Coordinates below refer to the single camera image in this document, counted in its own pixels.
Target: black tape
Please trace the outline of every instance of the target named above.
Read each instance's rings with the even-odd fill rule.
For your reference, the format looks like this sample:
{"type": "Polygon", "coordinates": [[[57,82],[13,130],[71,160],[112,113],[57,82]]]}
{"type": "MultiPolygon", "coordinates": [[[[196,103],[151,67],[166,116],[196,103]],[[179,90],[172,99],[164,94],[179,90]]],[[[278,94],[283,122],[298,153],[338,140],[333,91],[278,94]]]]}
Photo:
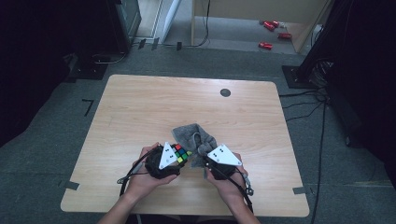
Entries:
{"type": "Polygon", "coordinates": [[[299,187],[299,188],[293,188],[294,194],[305,194],[305,188],[304,187],[299,187]]]}
{"type": "Polygon", "coordinates": [[[71,181],[65,181],[65,180],[61,180],[61,182],[59,182],[58,184],[59,188],[64,188],[64,189],[73,189],[73,190],[77,190],[79,187],[78,183],[75,182],[71,182],[71,181]]]}
{"type": "Polygon", "coordinates": [[[142,49],[143,47],[145,47],[146,44],[146,39],[142,39],[139,43],[139,49],[142,49]]]}
{"type": "Polygon", "coordinates": [[[85,112],[85,115],[84,115],[84,117],[87,117],[88,113],[90,113],[90,110],[91,110],[91,107],[92,107],[92,105],[93,105],[93,101],[94,101],[94,100],[82,99],[82,101],[83,101],[83,102],[91,102],[90,105],[88,106],[87,111],[85,112]]]}
{"type": "Polygon", "coordinates": [[[157,47],[158,47],[158,42],[159,42],[159,41],[160,41],[160,38],[159,38],[159,37],[157,37],[157,38],[154,39],[154,43],[152,43],[151,50],[157,49],[157,47]]]}
{"type": "Polygon", "coordinates": [[[176,50],[181,50],[181,42],[177,42],[177,47],[176,47],[176,50]]]}

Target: gray cloth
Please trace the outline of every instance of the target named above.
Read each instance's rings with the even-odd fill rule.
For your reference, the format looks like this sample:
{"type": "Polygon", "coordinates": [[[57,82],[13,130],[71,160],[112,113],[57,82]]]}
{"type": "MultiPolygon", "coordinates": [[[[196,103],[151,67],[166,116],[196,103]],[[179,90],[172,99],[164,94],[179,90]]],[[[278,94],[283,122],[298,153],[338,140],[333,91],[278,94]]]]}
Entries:
{"type": "Polygon", "coordinates": [[[216,139],[197,123],[175,128],[172,134],[182,147],[192,152],[191,167],[204,167],[202,157],[218,146],[216,139]]]}

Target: white triangular marker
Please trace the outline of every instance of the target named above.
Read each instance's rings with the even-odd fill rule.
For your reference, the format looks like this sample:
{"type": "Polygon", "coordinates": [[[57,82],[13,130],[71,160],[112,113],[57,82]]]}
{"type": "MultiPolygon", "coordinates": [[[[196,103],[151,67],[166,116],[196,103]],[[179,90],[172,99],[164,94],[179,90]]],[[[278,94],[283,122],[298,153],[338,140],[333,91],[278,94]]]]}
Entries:
{"type": "Polygon", "coordinates": [[[207,157],[220,164],[242,165],[242,162],[224,144],[209,152],[207,157]]]}
{"type": "Polygon", "coordinates": [[[168,142],[165,142],[165,145],[163,146],[163,154],[161,155],[161,161],[158,168],[161,170],[175,161],[177,161],[177,156],[174,150],[171,148],[168,142]]]}

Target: red object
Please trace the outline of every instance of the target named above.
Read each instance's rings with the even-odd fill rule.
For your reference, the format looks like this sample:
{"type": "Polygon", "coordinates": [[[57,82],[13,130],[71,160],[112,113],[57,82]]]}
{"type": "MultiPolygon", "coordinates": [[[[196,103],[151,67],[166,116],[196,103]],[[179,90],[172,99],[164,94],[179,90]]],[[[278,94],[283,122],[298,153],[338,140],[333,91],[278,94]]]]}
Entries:
{"type": "Polygon", "coordinates": [[[260,42],[259,48],[271,50],[272,49],[272,44],[266,43],[266,42],[260,42]]]}
{"type": "Polygon", "coordinates": [[[291,34],[289,34],[289,33],[279,33],[279,34],[277,34],[277,38],[291,39],[291,34]]]}
{"type": "Polygon", "coordinates": [[[279,21],[270,21],[270,22],[275,26],[275,28],[279,27],[279,21]]]}
{"type": "Polygon", "coordinates": [[[275,30],[275,26],[270,21],[265,21],[262,25],[270,31],[275,30]]]}

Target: wooden table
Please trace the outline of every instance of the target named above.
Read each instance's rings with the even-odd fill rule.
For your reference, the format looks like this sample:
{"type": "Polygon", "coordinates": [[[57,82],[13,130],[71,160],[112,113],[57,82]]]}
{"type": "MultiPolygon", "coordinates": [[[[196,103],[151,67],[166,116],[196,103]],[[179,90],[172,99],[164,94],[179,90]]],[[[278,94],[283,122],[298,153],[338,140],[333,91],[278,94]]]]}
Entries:
{"type": "MultiPolygon", "coordinates": [[[[264,81],[184,77],[110,77],[61,207],[67,212],[107,212],[119,197],[116,182],[144,146],[175,143],[171,131],[198,123],[242,155],[255,194],[256,216],[305,217],[309,208],[276,85],[264,81]],[[231,91],[223,97],[220,90],[231,91]]],[[[137,214],[227,216],[231,213],[202,168],[190,168],[141,201],[137,214]]]]}

